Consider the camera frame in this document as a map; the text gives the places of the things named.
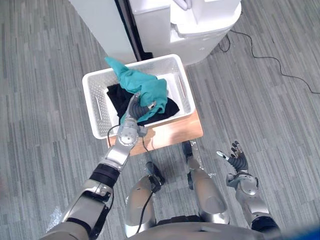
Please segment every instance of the black cable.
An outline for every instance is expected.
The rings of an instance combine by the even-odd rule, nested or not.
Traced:
[[[108,130],[108,143],[109,143],[109,148],[111,147],[111,143],[110,143],[110,138],[109,138],[109,135],[110,135],[110,131],[112,130],[112,129],[114,129],[115,127],[119,127],[120,125],[118,124],[118,125],[114,125],[113,127],[111,127],[109,130]]]
[[[149,201],[151,199],[152,194],[154,194],[154,190],[153,189],[151,190],[150,196],[148,197],[148,199],[146,200],[146,202],[145,202],[145,204],[144,204],[144,206],[142,208],[140,221],[139,221],[139,227],[138,227],[138,230],[136,231],[135,234],[139,233],[139,231],[140,231],[140,228],[141,228],[141,225],[142,225],[142,220],[144,219],[144,213],[145,213],[146,207],[147,207],[147,205],[148,205],[148,203],[149,203]]]
[[[283,72],[282,72],[282,65],[281,65],[281,62],[280,62],[280,60],[279,60],[278,58],[276,58],[276,57],[274,57],[274,56],[256,56],[256,55],[254,54],[253,41],[252,41],[252,37],[251,37],[250,35],[248,35],[248,34],[246,34],[246,33],[244,33],[244,32],[235,31],[235,30],[230,30],[230,32],[233,32],[233,33],[235,33],[235,34],[244,35],[244,36],[246,36],[246,37],[249,38],[249,40],[250,40],[250,45],[251,45],[251,54],[252,54],[252,57],[253,57],[254,59],[274,59],[274,60],[276,60],[277,63],[279,64],[280,74],[281,74],[282,76],[301,80],[301,81],[303,81],[303,82],[306,84],[306,86],[308,87],[310,93],[312,93],[312,94],[319,94],[319,95],[320,95],[320,92],[313,91],[313,90],[311,89],[310,85],[307,83],[307,81],[304,80],[303,78],[298,77],[298,76],[292,76],[292,75],[288,75],[288,74],[283,73]],[[228,48],[227,50],[221,49],[221,51],[223,51],[224,53],[226,53],[226,52],[229,51],[229,49],[230,49],[230,45],[229,45],[229,48]]]
[[[229,49],[230,49],[230,47],[231,47],[231,42],[230,42],[230,38],[229,38],[228,34],[226,35],[226,39],[227,39],[227,40],[228,40],[228,42],[229,42],[229,46],[228,46],[228,48],[227,48],[226,50],[223,50],[223,49],[221,48],[221,46],[220,46],[220,42],[219,42],[219,44],[218,44],[218,46],[219,46],[220,50],[221,50],[222,52],[224,52],[224,53],[228,52],[228,51],[229,51]]]
[[[142,145],[143,145],[143,148],[146,150],[147,154],[149,155],[149,158],[151,159],[152,167],[153,167],[152,175],[154,175],[154,173],[155,173],[155,170],[154,170],[154,168],[155,168],[154,159],[152,158],[151,153],[149,152],[149,150],[147,149],[147,147],[145,145],[144,137],[142,137]],[[138,227],[138,230],[136,231],[135,234],[137,234],[139,232],[140,228],[141,228],[142,221],[144,219],[145,209],[146,209],[146,207],[148,205],[148,202],[151,199],[152,194],[154,194],[154,189],[151,190],[150,196],[148,197],[148,199],[146,200],[146,202],[145,202],[145,204],[144,204],[144,206],[142,208],[142,212],[141,212],[141,215],[140,215],[140,221],[139,221],[139,227]]]
[[[109,212],[111,211],[112,206],[114,205],[114,200],[115,200],[115,190],[112,189],[112,200],[111,200],[111,204],[110,204],[110,207],[109,207]]]

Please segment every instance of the metallic silver arm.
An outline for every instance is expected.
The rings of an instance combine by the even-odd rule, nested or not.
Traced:
[[[131,149],[147,129],[138,126],[137,119],[146,114],[155,103],[141,107],[139,93],[130,100],[124,123],[120,125],[115,145],[93,171],[67,208],[62,222],[51,229],[42,240],[94,240],[100,234],[109,208],[105,203],[113,194],[113,187],[127,162]]]
[[[231,156],[221,151],[216,152],[236,170],[236,175],[227,175],[226,185],[235,189],[235,198],[241,205],[245,220],[251,229],[268,233],[270,230],[276,230],[279,233],[278,225],[260,196],[258,178],[249,174],[248,162],[240,144],[235,141],[232,146],[234,154]]]

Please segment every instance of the plastic basket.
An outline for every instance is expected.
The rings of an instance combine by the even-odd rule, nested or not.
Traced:
[[[150,127],[173,119],[182,118],[195,111],[188,79],[178,55],[171,54],[126,65],[128,68],[157,76],[167,82],[168,97],[178,105],[180,111],[167,119],[145,125]],[[109,99],[108,86],[117,84],[117,76],[112,68],[87,73],[83,79],[83,89],[93,135],[97,139],[108,137],[108,130],[119,123],[115,107]],[[110,133],[114,136],[117,129]]]

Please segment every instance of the gray carpet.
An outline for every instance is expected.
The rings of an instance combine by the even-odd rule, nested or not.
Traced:
[[[285,73],[320,91],[320,1],[243,0],[234,26],[272,55]],[[104,69],[106,53],[67,0],[0,1],[0,239],[37,239],[54,223],[106,150],[93,137],[82,76]],[[253,59],[249,40],[230,32],[187,75],[204,136],[195,147],[230,209],[245,227],[232,168],[215,155],[238,140],[263,199],[284,232],[320,221],[320,95],[279,75],[276,61]],[[221,47],[228,47],[226,39]],[[153,151],[167,185],[154,196],[158,220],[196,214],[179,145]],[[115,185],[100,239],[124,238],[125,198],[145,174],[146,154],[132,157]]]

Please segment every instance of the teal cloth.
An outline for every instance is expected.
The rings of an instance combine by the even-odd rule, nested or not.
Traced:
[[[156,102],[154,108],[140,117],[137,121],[142,122],[152,117],[155,113],[163,114],[167,104],[167,82],[164,79],[157,79],[156,76],[149,75],[138,70],[129,69],[121,62],[112,57],[105,57],[104,60],[113,69],[118,78],[120,86],[129,93],[140,92],[140,106],[148,106]]]

